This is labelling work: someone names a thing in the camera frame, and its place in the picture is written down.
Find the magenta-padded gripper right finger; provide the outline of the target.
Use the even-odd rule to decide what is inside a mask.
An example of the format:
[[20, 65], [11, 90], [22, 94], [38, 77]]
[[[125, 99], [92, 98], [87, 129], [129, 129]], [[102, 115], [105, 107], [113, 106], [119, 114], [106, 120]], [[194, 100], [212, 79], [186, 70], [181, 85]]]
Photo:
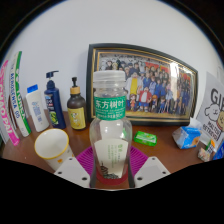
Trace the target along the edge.
[[147, 157], [139, 149], [130, 150], [128, 181], [131, 188], [140, 188], [169, 175], [170, 172], [156, 156]]

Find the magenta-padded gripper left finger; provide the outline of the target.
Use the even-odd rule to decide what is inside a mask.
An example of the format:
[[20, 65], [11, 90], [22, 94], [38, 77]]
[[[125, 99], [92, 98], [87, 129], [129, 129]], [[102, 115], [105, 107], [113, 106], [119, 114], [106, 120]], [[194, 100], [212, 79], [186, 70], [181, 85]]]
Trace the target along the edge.
[[77, 157], [69, 157], [56, 171], [55, 175], [84, 188], [94, 188], [96, 170], [91, 147]]

